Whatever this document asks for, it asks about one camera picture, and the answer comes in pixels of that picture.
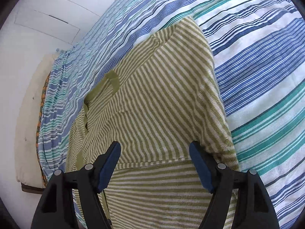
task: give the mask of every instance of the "white floor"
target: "white floor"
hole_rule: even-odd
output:
[[[29,229],[40,195],[21,191],[14,167],[19,108],[42,57],[82,39],[115,0],[20,0],[0,30],[0,197]]]

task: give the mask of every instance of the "bed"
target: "bed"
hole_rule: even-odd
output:
[[[65,170],[71,125],[103,75],[186,16],[213,51],[239,168],[258,171],[280,227],[290,228],[305,205],[305,22],[291,0],[117,0],[53,65],[39,132],[42,170],[47,179]]]

